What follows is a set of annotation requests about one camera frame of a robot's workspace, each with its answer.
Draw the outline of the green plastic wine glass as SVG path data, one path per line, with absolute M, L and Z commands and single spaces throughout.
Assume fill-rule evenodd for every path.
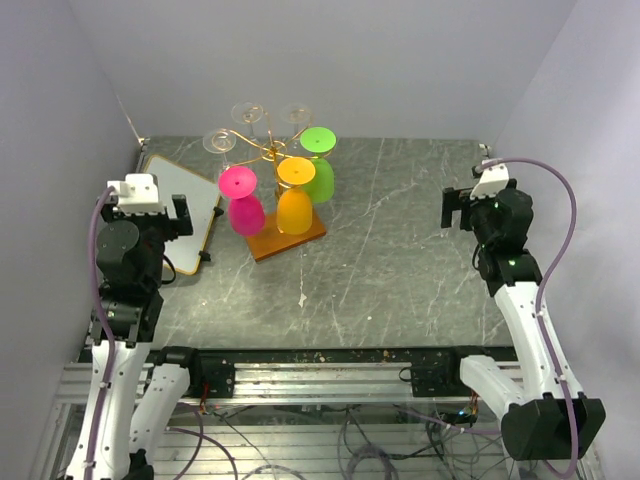
M 300 136 L 302 147 L 313 154 L 311 162 L 315 168 L 313 179 L 302 186 L 310 196 L 313 204 L 329 201 L 335 190 L 335 174 L 332 166 L 325 158 L 336 146 L 337 137 L 326 127 L 311 127 Z

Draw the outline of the clear tall wine glass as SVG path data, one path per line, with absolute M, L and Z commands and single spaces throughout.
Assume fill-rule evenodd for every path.
M 264 109 L 261 104 L 244 101 L 235 104 L 231 110 L 232 119 L 239 125 L 248 129 L 248 138 L 256 141 L 255 124 L 262 119 Z

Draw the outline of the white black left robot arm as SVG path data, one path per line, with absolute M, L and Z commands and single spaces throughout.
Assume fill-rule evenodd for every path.
M 197 352 L 179 347 L 162 354 L 150 386 L 137 393 L 163 306 L 165 245 L 192 234 L 193 226 L 183 195 L 172 198 L 174 217 L 140 206 L 126 214 L 116 204 L 120 197 L 107 188 L 90 220 L 91 383 L 67 479 L 153 478 L 172 413 L 204 383 Z

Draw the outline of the pink plastic wine glass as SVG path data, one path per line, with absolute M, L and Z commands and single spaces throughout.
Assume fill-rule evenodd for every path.
M 232 229 L 245 237 L 258 234 L 266 221 L 262 203 L 254 195 L 257 184 L 255 173 L 244 166 L 225 170 L 218 180 L 221 194 L 230 201 L 228 215 Z

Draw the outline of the clear short wine glass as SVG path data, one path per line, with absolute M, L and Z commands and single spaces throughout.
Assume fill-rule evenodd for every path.
M 280 117 L 285 123 L 292 125 L 294 135 L 298 135 L 312 120 L 312 111 L 303 103 L 293 102 L 281 108 Z

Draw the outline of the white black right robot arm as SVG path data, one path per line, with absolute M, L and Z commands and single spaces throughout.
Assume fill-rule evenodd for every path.
M 461 229 L 478 242 L 478 271 L 506 321 L 522 381 L 512 380 L 489 356 L 470 355 L 442 369 L 442 387 L 455 396 L 471 389 L 481 397 L 500 422 L 511 458 L 575 463 L 606 413 L 569 367 L 541 290 L 543 276 L 525 247 L 532 198 L 513 186 L 485 198 L 448 187 L 442 192 L 442 227 L 451 226 L 455 212 Z

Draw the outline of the orange plastic wine glass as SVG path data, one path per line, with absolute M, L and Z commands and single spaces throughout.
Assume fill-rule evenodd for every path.
M 279 164 L 277 173 L 279 179 L 289 186 L 278 200 L 277 227 L 282 233 L 301 235 L 312 225 L 312 201 L 302 186 L 314 179 L 315 166 L 309 159 L 291 157 Z

